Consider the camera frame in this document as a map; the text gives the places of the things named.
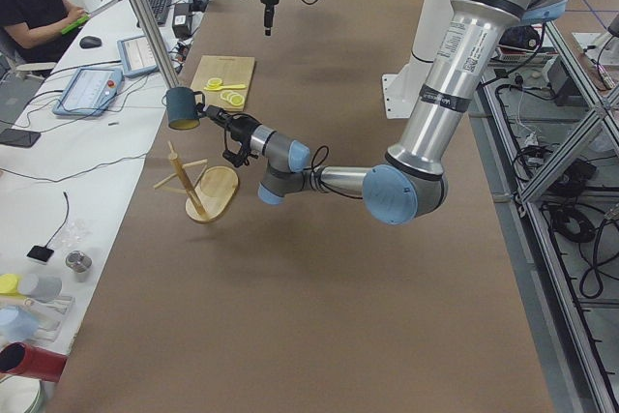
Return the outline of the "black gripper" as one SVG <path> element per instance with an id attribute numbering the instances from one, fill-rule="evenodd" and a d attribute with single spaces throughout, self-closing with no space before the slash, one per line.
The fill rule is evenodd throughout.
<path id="1" fill-rule="evenodd" d="M 265 5 L 263 16 L 264 34 L 266 36 L 271 36 L 275 16 L 275 6 L 280 2 L 280 0 L 260 0 L 260 2 Z"/>
<path id="2" fill-rule="evenodd" d="M 251 136 L 256 129 L 255 118 L 246 113 L 226 113 L 221 107 L 206 103 L 199 103 L 195 108 L 199 119 L 208 118 L 212 122 L 220 122 L 220 126 L 232 140 L 245 147 L 251 146 Z"/>

